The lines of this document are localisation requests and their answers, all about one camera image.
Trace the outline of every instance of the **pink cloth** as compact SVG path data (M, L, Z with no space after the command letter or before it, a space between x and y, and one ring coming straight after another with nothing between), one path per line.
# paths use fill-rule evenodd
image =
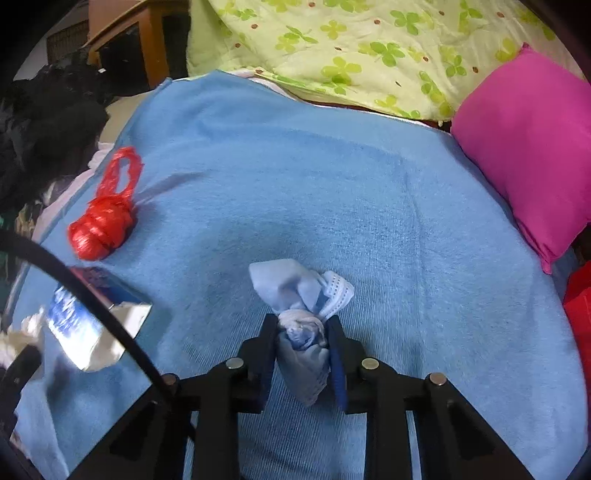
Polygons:
M524 46L462 103L452 135L551 273L591 221L591 86Z

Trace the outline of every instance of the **wooden table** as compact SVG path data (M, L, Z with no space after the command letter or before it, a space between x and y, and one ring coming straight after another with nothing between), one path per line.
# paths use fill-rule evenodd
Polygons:
M170 75L162 18L189 14L189 0L90 0L89 62L100 65L98 50L129 27L139 26L142 56L150 88Z

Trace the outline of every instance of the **blue bed sheet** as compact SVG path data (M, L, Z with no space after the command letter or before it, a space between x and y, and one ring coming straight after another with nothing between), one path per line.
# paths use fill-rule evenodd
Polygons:
M445 372L537 480L579 460L586 393L552 278L452 137L214 72L164 83L117 145L145 163L138 223L100 264L154 302L137 340L160 371L196 375L232 356L268 312L248 265L294 258L347 278L347 334L404 374ZM66 227L98 181L43 241L66 264L80 264ZM55 285L31 269L15 318L48 305ZM44 379L20 408L33 461L59 476L35 458L53 419L74 468L146 387L127 355L84 373L46 335ZM240 427L249 480L362 478L364 416L344 416L329 393L305 409L277 371L267 409Z

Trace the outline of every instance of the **yellow floral fabric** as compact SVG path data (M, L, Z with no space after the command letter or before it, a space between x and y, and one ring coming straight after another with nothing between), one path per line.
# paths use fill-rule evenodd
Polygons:
M524 42L582 76L517 0L191 0L187 67L247 68L304 99L447 120Z

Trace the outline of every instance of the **knotted red plastic bag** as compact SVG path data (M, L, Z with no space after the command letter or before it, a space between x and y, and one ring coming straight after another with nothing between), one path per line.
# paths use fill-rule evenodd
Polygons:
M129 183L117 193L122 158L129 159ZM133 147L123 147L115 152L85 214L68 227L68 240L78 258L105 258L125 242L135 223L131 196L143 166L141 157Z
M585 263L569 277L563 306L583 364L591 418L591 262Z

